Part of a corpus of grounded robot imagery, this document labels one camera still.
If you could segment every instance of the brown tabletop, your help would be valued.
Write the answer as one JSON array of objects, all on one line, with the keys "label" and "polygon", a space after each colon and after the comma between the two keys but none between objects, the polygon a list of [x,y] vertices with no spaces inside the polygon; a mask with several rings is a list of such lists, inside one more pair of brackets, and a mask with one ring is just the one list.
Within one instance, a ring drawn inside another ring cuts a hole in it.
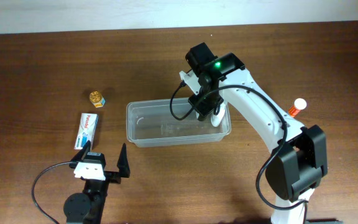
[{"label": "brown tabletop", "polygon": [[[269,218],[255,177],[269,152],[230,107],[232,132],[220,142],[138,148],[126,138],[126,106],[170,98],[188,70],[185,54],[206,42],[235,53],[283,109],[307,100],[298,116],[327,135],[328,175],[308,218],[358,223],[358,22],[0,35],[0,223],[50,223],[30,187],[44,168],[69,161],[80,113],[99,114],[94,151],[117,170],[127,143],[130,179],[110,185],[102,223],[230,223]],[[88,95],[106,99],[96,109]],[[177,97],[189,97],[189,88]],[[274,193],[265,178],[262,191]],[[82,180],[59,167],[35,189],[41,206],[65,223],[66,198]]]}]

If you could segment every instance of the white backdrop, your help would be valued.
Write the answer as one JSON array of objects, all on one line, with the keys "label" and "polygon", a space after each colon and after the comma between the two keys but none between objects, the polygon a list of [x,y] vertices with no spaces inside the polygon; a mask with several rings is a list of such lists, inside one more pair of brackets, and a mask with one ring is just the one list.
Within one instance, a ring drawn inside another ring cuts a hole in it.
[{"label": "white backdrop", "polygon": [[358,20],[358,0],[0,0],[0,34]]}]

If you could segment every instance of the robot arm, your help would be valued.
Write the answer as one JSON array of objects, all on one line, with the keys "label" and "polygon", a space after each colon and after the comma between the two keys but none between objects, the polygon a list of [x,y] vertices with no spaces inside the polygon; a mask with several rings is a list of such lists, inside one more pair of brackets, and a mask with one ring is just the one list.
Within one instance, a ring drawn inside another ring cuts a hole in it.
[{"label": "robot arm", "polygon": [[[242,88],[242,85],[263,95],[284,117],[287,138],[277,157],[266,169],[266,178],[276,196],[275,205],[289,207],[300,200],[309,200],[321,178],[327,173],[325,135],[318,126],[306,128],[282,110],[251,77],[245,65],[234,55],[214,56],[205,43],[193,47],[186,55],[192,70],[180,72],[181,79],[194,95],[189,103],[195,107],[200,121],[213,113],[211,122],[218,126],[227,103],[232,104],[263,139],[270,153],[283,139],[283,124],[276,112],[261,97]],[[221,89],[219,92],[205,94]],[[302,223],[304,206],[291,210],[275,210],[272,223]]]}]

